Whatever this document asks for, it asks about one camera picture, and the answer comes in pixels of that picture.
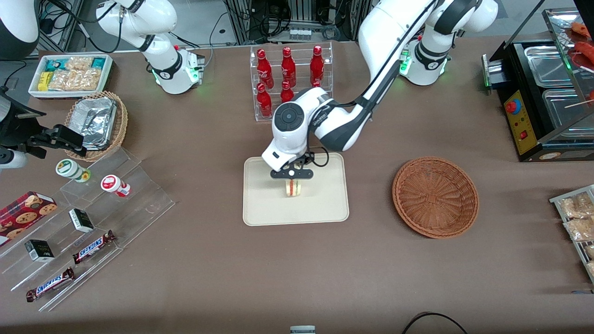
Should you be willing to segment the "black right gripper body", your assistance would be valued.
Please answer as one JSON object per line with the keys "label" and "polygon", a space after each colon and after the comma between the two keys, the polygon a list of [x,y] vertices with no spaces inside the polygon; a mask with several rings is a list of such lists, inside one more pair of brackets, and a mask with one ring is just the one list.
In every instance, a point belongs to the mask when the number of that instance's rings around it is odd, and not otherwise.
{"label": "black right gripper body", "polygon": [[55,148],[55,140],[45,131],[27,139],[27,153],[38,159],[45,159],[47,150]]}

